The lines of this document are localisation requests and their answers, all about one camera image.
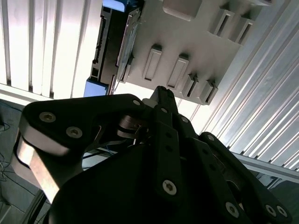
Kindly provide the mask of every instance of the corrugated metal wall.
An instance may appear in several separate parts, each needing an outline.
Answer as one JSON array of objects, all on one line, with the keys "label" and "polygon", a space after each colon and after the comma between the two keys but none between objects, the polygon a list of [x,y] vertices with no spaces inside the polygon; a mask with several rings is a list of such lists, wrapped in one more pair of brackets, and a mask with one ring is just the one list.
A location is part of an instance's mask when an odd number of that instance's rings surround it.
[{"label": "corrugated metal wall", "polygon": [[241,66],[242,51],[236,55],[227,70],[227,74],[237,73],[234,86],[203,129],[215,134],[232,152],[297,169],[298,1],[285,1],[269,28],[266,38]]},{"label": "corrugated metal wall", "polygon": [[38,100],[34,94],[83,96],[101,7],[101,0],[1,0],[0,89]]}]

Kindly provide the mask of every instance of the aluminum profile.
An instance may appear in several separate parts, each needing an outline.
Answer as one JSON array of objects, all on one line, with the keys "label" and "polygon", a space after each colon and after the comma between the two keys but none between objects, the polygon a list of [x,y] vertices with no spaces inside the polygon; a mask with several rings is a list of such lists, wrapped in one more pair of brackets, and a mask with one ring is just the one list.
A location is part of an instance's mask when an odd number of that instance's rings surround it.
[{"label": "aluminum profile", "polygon": [[101,0],[1,1],[0,91],[13,93],[16,88],[45,98],[82,97],[101,8]]}]

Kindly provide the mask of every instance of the rectangular slot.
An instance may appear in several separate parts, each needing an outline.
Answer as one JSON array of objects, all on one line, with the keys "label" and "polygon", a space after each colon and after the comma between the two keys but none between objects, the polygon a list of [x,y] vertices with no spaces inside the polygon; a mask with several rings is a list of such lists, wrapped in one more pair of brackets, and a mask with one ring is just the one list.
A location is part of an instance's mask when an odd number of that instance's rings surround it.
[{"label": "rectangular slot", "polygon": [[173,67],[167,86],[176,89],[178,80],[185,74],[189,61],[185,56],[179,56],[175,66]]},{"label": "rectangular slot", "polygon": [[241,44],[241,43],[243,42],[243,40],[245,39],[247,33],[249,32],[250,27],[251,27],[251,24],[248,23],[248,24],[247,24],[247,27],[244,29],[244,32],[243,32],[243,34],[242,34],[242,36],[241,36],[241,38],[240,38],[238,44]]},{"label": "rectangular slot", "polygon": [[101,47],[102,47],[105,25],[106,25],[106,18],[101,15],[100,33],[99,33],[99,37],[98,37],[97,46],[95,48],[95,56],[93,59],[93,64],[99,63],[99,57],[100,57],[100,51],[101,51]]},{"label": "rectangular slot", "polygon": [[92,76],[93,77],[98,77],[99,76],[99,70],[96,68],[92,68]]},{"label": "rectangular slot", "polygon": [[210,104],[212,99],[214,98],[216,92],[218,91],[218,88],[214,84],[212,84],[213,89],[211,90],[209,96],[206,98],[206,104]]},{"label": "rectangular slot", "polygon": [[199,98],[204,105],[209,105],[218,91],[214,82],[206,81],[206,85],[202,90]]},{"label": "rectangular slot", "polygon": [[156,68],[160,61],[162,51],[152,48],[149,53],[148,60],[146,62],[142,78],[147,81],[151,81],[155,75]]},{"label": "rectangular slot", "polygon": [[193,82],[193,83],[192,83],[192,86],[191,86],[191,88],[190,88],[190,90],[189,90],[188,93],[187,93],[187,97],[190,97],[190,96],[191,96],[191,93],[192,93],[192,91],[194,90],[195,85],[196,85],[196,82]]},{"label": "rectangular slot", "polygon": [[223,31],[223,29],[224,29],[224,26],[225,26],[225,24],[227,23],[227,21],[228,21],[228,18],[229,18],[229,15],[225,15],[224,16],[224,19],[223,19],[223,21],[222,21],[222,24],[220,25],[220,27],[219,27],[219,30],[218,30],[218,32],[217,32],[217,36],[220,36],[221,35],[221,33],[222,33],[222,31]]}]

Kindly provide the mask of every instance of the metal bolt head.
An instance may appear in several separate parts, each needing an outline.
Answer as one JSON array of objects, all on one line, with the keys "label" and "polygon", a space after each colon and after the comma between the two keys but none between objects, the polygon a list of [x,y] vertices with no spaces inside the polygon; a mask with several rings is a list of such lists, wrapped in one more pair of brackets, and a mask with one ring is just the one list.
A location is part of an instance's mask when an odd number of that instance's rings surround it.
[{"label": "metal bolt head", "polygon": [[278,205],[278,206],[276,206],[276,208],[277,208],[277,210],[279,211],[280,214],[282,214],[286,218],[288,217],[288,214],[286,213],[286,211],[282,207],[280,207]]},{"label": "metal bolt head", "polygon": [[68,127],[66,129],[66,134],[71,138],[78,139],[82,137],[83,133],[78,127]]},{"label": "metal bolt head", "polygon": [[167,113],[167,110],[165,108],[161,108],[161,111],[163,111],[164,113]]},{"label": "metal bolt head", "polygon": [[214,137],[211,136],[210,134],[208,134],[207,137],[209,138],[209,140],[214,141]]},{"label": "metal bolt head", "polygon": [[188,119],[185,118],[185,117],[182,117],[182,121],[185,122],[185,123],[188,123]]},{"label": "metal bolt head", "polygon": [[39,119],[46,123],[52,123],[56,120],[56,116],[50,112],[42,112],[39,115]]},{"label": "metal bolt head", "polygon": [[136,104],[137,106],[140,106],[140,102],[138,100],[133,100],[133,103]]},{"label": "metal bolt head", "polygon": [[226,202],[225,203],[226,210],[235,218],[239,217],[239,211],[238,209],[231,203],[231,202]]},{"label": "metal bolt head", "polygon": [[267,210],[271,215],[273,215],[274,217],[276,217],[276,212],[275,212],[275,210],[274,210],[271,206],[269,206],[269,205],[267,204],[267,205],[265,205],[265,208],[266,208],[266,210]]},{"label": "metal bolt head", "polygon": [[177,187],[174,185],[173,182],[169,180],[163,181],[162,187],[164,191],[169,195],[175,195],[177,193]]}]

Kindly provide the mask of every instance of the wire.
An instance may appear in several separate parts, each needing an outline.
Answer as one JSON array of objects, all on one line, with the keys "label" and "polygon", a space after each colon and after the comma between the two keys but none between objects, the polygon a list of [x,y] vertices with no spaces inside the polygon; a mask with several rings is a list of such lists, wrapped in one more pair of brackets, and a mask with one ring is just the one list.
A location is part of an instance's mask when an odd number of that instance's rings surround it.
[{"label": "wire", "polygon": [[33,194],[30,190],[26,189],[25,187],[23,187],[22,185],[20,185],[18,182],[14,181],[13,179],[11,179],[9,176],[5,175],[5,177],[7,177],[9,180],[11,180],[12,182],[14,182],[15,184],[19,185],[21,188],[23,188],[24,190],[26,190],[27,192],[29,192],[30,194],[32,194],[33,196],[35,196],[35,194]]},{"label": "wire", "polygon": [[15,207],[17,210],[19,210],[20,212],[23,212],[23,213],[25,213],[23,210],[21,210],[21,209],[19,209],[17,206],[15,206],[14,204],[11,204],[11,203],[8,203],[9,205],[11,205],[11,206],[13,206],[13,207]]},{"label": "wire", "polygon": [[108,148],[108,146],[106,146],[106,149],[108,149],[108,151],[109,151],[109,153],[110,153],[111,155],[114,155],[114,154],[110,151],[110,149]]},{"label": "wire", "polygon": [[0,132],[7,131],[7,130],[10,128],[10,125],[9,125],[9,124],[7,124],[7,123],[5,123],[5,122],[3,122],[3,124],[4,124],[4,130],[2,130],[2,131],[0,131]]},{"label": "wire", "polygon": [[18,108],[15,108],[15,107],[13,107],[13,106],[11,106],[11,105],[9,105],[9,104],[6,104],[6,103],[4,103],[4,102],[0,102],[0,105],[5,106],[5,107],[8,107],[8,108],[13,109],[13,110],[16,110],[16,111],[19,111],[19,112],[22,112],[22,110],[20,110],[20,109],[18,109]]}]

